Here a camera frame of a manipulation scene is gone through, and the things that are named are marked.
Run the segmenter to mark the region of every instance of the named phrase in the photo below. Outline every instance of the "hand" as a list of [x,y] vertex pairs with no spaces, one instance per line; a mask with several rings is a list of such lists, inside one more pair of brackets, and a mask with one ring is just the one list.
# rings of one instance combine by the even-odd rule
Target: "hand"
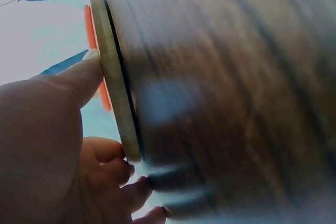
[[148,179],[113,140],[82,137],[80,108],[102,81],[97,51],[57,76],[0,86],[0,223],[164,223],[161,207],[132,222]]

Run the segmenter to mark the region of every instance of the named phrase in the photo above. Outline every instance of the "wood grain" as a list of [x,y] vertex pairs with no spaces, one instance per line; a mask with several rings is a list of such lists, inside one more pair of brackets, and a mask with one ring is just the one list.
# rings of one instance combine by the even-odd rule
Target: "wood grain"
[[177,223],[331,223],[335,0],[107,0]]

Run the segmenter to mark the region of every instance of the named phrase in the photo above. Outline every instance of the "red object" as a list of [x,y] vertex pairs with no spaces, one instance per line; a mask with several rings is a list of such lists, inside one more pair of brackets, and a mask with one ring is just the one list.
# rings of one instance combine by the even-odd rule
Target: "red object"
[[[86,34],[89,40],[89,47],[90,49],[97,48],[95,31],[92,24],[91,7],[88,5],[84,6],[84,18],[85,18]],[[112,106],[109,100],[105,79],[103,79],[103,82],[99,86],[99,94],[100,94],[100,101],[105,111],[107,112],[111,111]]]

